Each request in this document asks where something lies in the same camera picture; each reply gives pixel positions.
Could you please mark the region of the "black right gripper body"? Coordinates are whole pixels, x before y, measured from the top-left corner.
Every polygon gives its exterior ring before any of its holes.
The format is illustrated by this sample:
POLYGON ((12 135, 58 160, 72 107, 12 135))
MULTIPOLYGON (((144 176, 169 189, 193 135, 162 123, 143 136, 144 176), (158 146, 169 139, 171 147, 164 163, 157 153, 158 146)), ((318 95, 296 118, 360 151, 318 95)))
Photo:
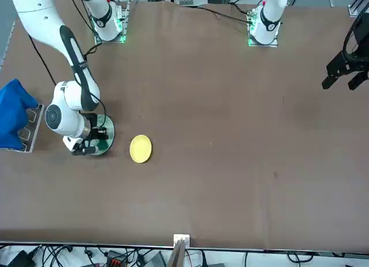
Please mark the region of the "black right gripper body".
POLYGON ((90 123, 90 132, 86 138, 87 141, 98 140, 99 139, 99 130, 97 129, 97 114, 95 113, 87 113, 85 117, 90 123))

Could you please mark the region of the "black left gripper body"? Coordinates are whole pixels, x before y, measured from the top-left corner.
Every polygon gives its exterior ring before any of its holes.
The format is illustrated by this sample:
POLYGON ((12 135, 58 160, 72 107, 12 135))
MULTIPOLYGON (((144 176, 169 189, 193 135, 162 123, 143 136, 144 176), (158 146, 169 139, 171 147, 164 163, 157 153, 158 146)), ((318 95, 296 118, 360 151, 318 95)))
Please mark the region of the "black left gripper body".
POLYGON ((358 62, 368 62, 368 13, 363 13, 356 21, 353 34, 357 49, 351 55, 358 62))

